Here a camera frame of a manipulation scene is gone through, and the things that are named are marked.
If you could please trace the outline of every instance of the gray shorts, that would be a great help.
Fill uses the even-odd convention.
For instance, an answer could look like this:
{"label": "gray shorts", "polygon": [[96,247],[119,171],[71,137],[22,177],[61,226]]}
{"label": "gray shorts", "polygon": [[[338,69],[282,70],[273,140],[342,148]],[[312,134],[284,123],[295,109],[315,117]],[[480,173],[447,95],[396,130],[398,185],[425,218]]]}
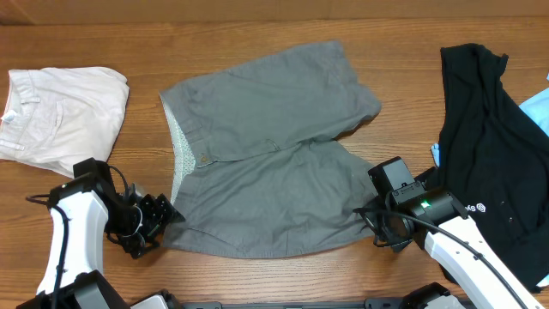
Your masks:
{"label": "gray shorts", "polygon": [[281,258],[371,235],[352,212],[375,196],[371,164],[334,138],[381,104],[338,42],[191,78],[160,97],[176,154],[172,201],[187,219],[168,227],[164,246]]}

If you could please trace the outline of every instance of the fabric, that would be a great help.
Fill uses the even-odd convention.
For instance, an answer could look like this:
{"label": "fabric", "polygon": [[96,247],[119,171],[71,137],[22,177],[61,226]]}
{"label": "fabric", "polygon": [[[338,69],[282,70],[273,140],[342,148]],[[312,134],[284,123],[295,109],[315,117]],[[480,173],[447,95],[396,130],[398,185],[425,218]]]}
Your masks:
{"label": "fabric", "polygon": [[168,227],[164,246],[280,258],[371,235],[353,213],[375,196],[371,164],[334,138],[381,105],[339,43],[297,46],[160,97],[176,155],[172,200],[187,219]]}
{"label": "fabric", "polygon": [[441,50],[446,119],[440,168],[427,181],[445,185],[522,284],[536,289],[549,273],[549,138],[505,93],[507,56],[482,45]]}
{"label": "fabric", "polygon": [[435,161],[435,166],[440,167],[440,150],[437,143],[431,146],[432,159]]}
{"label": "fabric", "polygon": [[549,88],[519,106],[549,136]]}
{"label": "fabric", "polygon": [[107,68],[10,70],[0,159],[71,178],[80,161],[106,161],[128,92],[126,78]]}

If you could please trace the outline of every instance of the cable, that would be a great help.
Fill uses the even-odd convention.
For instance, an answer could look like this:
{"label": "cable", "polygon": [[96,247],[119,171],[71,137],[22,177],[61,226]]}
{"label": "cable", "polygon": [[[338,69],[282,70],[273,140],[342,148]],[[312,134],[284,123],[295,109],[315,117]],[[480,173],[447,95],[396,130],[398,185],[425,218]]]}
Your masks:
{"label": "cable", "polygon": [[37,194],[26,199],[31,203],[37,203],[40,205],[45,205],[50,211],[55,209],[63,220],[63,242],[61,244],[61,252],[59,253],[59,263],[57,264],[56,270],[57,275],[55,282],[53,284],[53,292],[51,292],[51,309],[57,309],[57,300],[59,298],[59,289],[61,287],[61,278],[63,277],[64,265],[65,265],[65,256],[67,254],[67,245],[69,244],[69,218],[67,214],[59,208],[57,205],[50,205],[46,201],[39,200],[37,198],[49,197],[49,194]]}
{"label": "cable", "polygon": [[109,168],[113,169],[118,175],[120,175],[120,178],[122,179],[122,182],[124,183],[124,202],[128,202],[128,194],[130,192],[130,187],[128,186],[128,182],[126,181],[126,178],[120,172],[120,170],[117,167],[109,166]]}
{"label": "cable", "polygon": [[141,211],[141,209],[139,207],[137,207],[135,205],[133,207],[137,208],[137,210],[139,210],[139,213],[141,214],[141,218],[139,219],[139,224],[137,225],[136,230],[131,235],[121,236],[122,238],[131,237],[131,236],[135,235],[137,233],[137,231],[139,231],[139,228],[143,226],[143,212]]}
{"label": "cable", "polygon": [[61,244],[61,253],[59,253],[59,264],[57,265],[57,277],[53,285],[53,292],[51,293],[51,309],[57,308],[57,299],[59,297],[59,288],[61,287],[61,277],[63,276],[63,268],[65,265],[65,255],[67,253],[67,244],[69,243],[69,218],[65,212],[57,205],[52,205],[52,209],[55,209],[63,218],[63,243]]}
{"label": "cable", "polygon": [[446,237],[454,240],[456,243],[458,243],[459,245],[463,246],[465,249],[469,250],[471,253],[473,253],[473,255],[475,255],[498,279],[499,281],[501,281],[501,283],[504,285],[504,287],[509,291],[509,293],[511,294],[511,296],[513,296],[513,298],[516,300],[516,302],[518,303],[518,305],[522,308],[522,309],[528,309],[528,307],[526,306],[526,304],[524,304],[524,302],[521,300],[521,298],[516,294],[515,290],[511,287],[511,285],[509,285],[509,283],[505,280],[505,278],[503,276],[501,276],[501,274],[498,272],[498,270],[496,270],[491,264],[490,262],[488,262],[488,260],[486,260],[486,258],[484,257],[484,255],[482,255],[482,253],[476,251],[472,246],[470,246],[468,243],[464,242],[463,240],[457,238],[454,234],[450,233],[450,232],[447,232],[446,230],[440,228],[440,227],[437,227],[436,225],[433,225],[429,222],[426,222],[426,221],[423,221],[423,220],[420,220],[420,219],[417,219],[417,218],[414,218],[410,215],[404,215],[404,214],[401,214],[401,213],[398,213],[398,212],[395,212],[395,211],[388,211],[388,210],[384,210],[384,209],[367,209],[367,208],[358,208],[358,209],[354,209],[353,212],[355,213],[366,213],[366,212],[372,212],[372,213],[377,213],[377,214],[380,214],[380,215],[389,215],[389,216],[396,216],[396,217],[400,217],[402,219],[408,219],[410,221],[414,221],[424,227],[427,227],[427,228],[430,228],[430,229],[433,229],[437,232],[440,232],[442,234],[444,234]]}
{"label": "cable", "polygon": [[40,205],[45,205],[45,206],[49,207],[50,204],[48,202],[37,199],[37,198],[44,198],[44,197],[50,197],[50,195],[49,194],[37,194],[37,195],[30,196],[30,197],[25,197],[25,199],[27,201],[29,201],[30,203],[38,203]]}
{"label": "cable", "polygon": [[106,232],[106,238],[115,245],[122,245],[118,240],[114,239],[109,232]]}

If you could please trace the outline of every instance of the black shirt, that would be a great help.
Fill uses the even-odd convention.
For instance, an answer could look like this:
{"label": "black shirt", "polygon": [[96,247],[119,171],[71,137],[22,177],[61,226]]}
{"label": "black shirt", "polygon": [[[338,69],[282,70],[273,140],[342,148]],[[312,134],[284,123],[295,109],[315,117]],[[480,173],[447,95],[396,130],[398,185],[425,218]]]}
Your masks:
{"label": "black shirt", "polygon": [[475,44],[441,54],[446,119],[427,185],[468,206],[490,247],[535,290],[549,273],[549,137],[505,93],[507,56]]}

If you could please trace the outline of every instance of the logo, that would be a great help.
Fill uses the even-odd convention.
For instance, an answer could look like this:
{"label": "logo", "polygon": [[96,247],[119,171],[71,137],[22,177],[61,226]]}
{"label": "logo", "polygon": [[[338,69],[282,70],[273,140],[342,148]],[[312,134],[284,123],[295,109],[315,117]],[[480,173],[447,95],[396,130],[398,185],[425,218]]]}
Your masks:
{"label": "logo", "polygon": [[483,203],[478,203],[478,204],[477,204],[477,209],[478,209],[480,212],[486,212],[486,206],[485,206]]}
{"label": "logo", "polygon": [[480,212],[486,212],[486,206],[483,203],[478,203],[476,206],[474,205],[467,206],[467,211],[475,212],[477,210]]}

